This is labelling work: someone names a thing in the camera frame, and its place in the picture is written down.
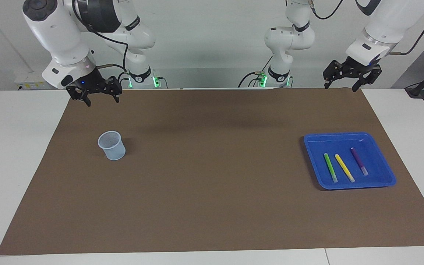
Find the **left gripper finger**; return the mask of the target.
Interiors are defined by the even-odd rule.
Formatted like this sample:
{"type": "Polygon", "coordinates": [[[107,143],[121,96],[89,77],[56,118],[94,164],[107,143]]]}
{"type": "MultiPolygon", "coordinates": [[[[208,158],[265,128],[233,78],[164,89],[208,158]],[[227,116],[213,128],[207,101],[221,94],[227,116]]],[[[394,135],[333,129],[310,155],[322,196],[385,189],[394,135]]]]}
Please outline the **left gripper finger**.
{"type": "Polygon", "coordinates": [[[347,67],[344,63],[332,60],[326,69],[323,71],[324,88],[329,89],[331,84],[336,80],[341,80],[346,77],[347,67]]]}
{"type": "Polygon", "coordinates": [[[367,67],[364,71],[354,70],[354,72],[357,74],[358,80],[352,86],[352,92],[357,92],[363,85],[372,85],[382,73],[382,69],[380,66],[373,66],[371,69],[367,67]]]}

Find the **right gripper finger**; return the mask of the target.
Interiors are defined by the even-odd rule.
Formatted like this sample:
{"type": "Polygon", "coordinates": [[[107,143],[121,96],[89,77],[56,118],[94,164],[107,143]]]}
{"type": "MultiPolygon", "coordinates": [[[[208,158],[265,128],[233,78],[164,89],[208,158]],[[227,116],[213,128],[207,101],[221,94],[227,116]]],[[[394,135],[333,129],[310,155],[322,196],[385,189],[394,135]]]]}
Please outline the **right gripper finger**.
{"type": "Polygon", "coordinates": [[[88,107],[91,106],[91,101],[88,98],[90,93],[89,89],[83,89],[75,85],[69,85],[66,87],[66,91],[72,100],[79,100],[84,102],[88,107]]]}
{"type": "Polygon", "coordinates": [[[109,77],[106,80],[106,94],[111,95],[116,103],[119,103],[119,97],[122,92],[122,86],[116,77],[109,77]]]}

